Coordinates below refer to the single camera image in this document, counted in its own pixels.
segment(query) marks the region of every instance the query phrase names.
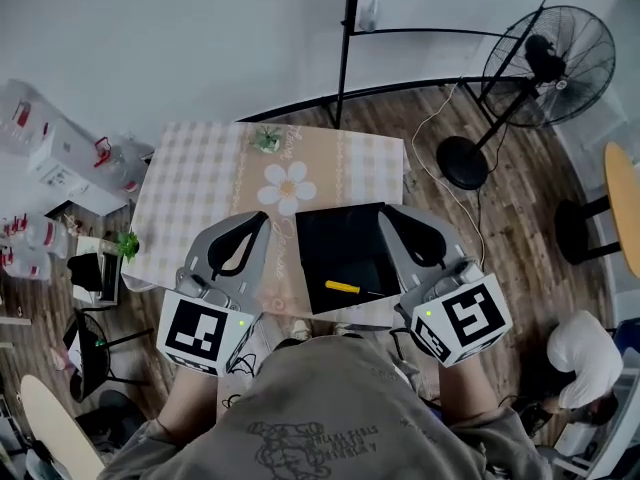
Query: small succulent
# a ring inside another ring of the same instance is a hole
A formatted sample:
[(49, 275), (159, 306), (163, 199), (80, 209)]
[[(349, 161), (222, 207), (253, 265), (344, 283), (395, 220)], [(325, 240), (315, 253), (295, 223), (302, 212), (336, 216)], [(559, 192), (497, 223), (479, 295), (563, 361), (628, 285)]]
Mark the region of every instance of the small succulent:
[(136, 255), (140, 249), (140, 242), (135, 233), (118, 233), (118, 252), (127, 259), (127, 263)]
[(280, 130), (271, 130), (268, 126), (261, 126), (255, 135), (253, 145), (265, 153), (275, 153), (280, 147)]

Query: white t-shirt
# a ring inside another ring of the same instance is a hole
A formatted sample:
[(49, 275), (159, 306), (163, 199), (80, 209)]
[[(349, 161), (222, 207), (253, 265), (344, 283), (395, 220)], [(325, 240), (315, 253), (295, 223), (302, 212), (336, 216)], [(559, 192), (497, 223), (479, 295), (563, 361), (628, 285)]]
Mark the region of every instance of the white t-shirt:
[(547, 357), (556, 370), (576, 380), (558, 397), (560, 407), (577, 409), (607, 393), (622, 373), (622, 357), (611, 336), (587, 311), (574, 313), (551, 333)]

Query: white flower print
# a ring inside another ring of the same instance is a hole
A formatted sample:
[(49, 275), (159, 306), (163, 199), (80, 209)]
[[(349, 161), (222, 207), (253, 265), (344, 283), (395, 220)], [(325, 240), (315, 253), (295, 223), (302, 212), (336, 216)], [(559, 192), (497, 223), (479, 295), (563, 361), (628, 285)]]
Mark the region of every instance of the white flower print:
[(258, 190), (258, 201), (262, 204), (278, 203), (280, 215), (285, 217), (298, 211), (298, 199), (309, 201), (316, 197), (316, 186), (310, 181), (302, 181), (307, 175), (304, 162), (293, 162), (285, 172), (278, 164), (271, 164), (264, 170), (264, 177), (271, 185)]

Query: black hair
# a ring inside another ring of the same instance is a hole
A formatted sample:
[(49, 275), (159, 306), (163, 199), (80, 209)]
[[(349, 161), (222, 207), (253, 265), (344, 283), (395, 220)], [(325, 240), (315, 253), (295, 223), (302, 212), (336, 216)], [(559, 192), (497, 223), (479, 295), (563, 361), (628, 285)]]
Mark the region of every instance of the black hair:
[(600, 398), (598, 409), (591, 415), (591, 422), (594, 425), (604, 425), (607, 423), (618, 410), (618, 399), (613, 391), (608, 395)]

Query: flower center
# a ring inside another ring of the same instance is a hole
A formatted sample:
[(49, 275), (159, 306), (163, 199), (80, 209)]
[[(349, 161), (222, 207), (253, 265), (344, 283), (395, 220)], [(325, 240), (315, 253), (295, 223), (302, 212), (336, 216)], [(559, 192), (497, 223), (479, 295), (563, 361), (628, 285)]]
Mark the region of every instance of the flower center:
[(293, 197), (296, 194), (296, 184), (291, 180), (284, 180), (280, 183), (280, 195), (282, 197)]

